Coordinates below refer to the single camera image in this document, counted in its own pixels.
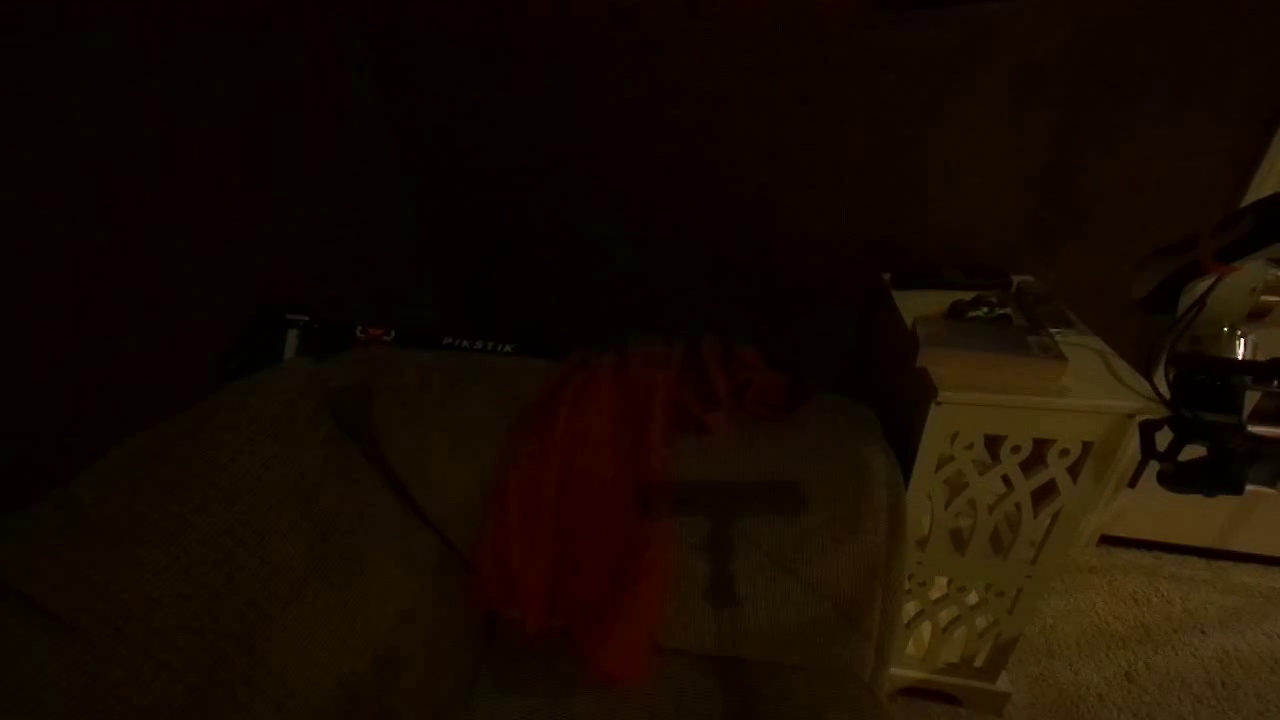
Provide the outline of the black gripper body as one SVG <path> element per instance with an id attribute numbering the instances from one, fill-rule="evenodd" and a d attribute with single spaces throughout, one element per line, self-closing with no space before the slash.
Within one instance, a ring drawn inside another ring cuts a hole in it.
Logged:
<path id="1" fill-rule="evenodd" d="M 1177 355 L 1156 420 L 1138 422 L 1138 454 L 1178 495 L 1241 495 L 1246 479 L 1244 367 L 1218 355 Z"/>

